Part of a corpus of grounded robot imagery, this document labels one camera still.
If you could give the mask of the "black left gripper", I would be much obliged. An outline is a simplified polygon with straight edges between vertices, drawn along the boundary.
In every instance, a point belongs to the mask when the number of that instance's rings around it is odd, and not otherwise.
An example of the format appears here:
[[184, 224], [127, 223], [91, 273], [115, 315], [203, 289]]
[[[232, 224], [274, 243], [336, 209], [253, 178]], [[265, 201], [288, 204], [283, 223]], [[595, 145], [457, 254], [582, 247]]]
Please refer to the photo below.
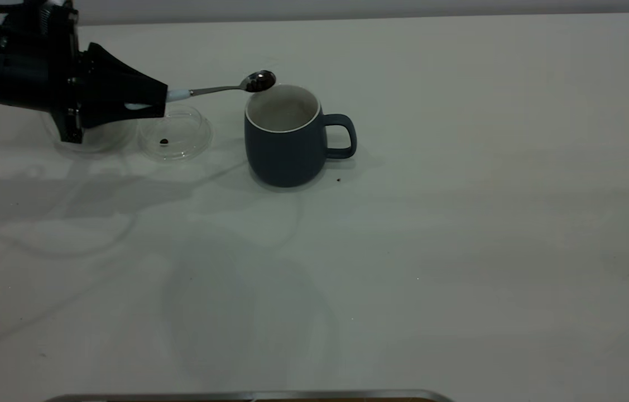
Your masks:
[[[85, 104], [83, 126], [71, 80], [78, 66], [79, 49], [66, 39], [26, 43], [0, 39], [0, 104], [49, 112], [62, 142], [80, 144], [84, 129], [134, 119], [161, 118], [168, 86], [135, 70], [105, 48], [90, 43], [84, 53]], [[128, 109], [125, 103], [148, 107]]]

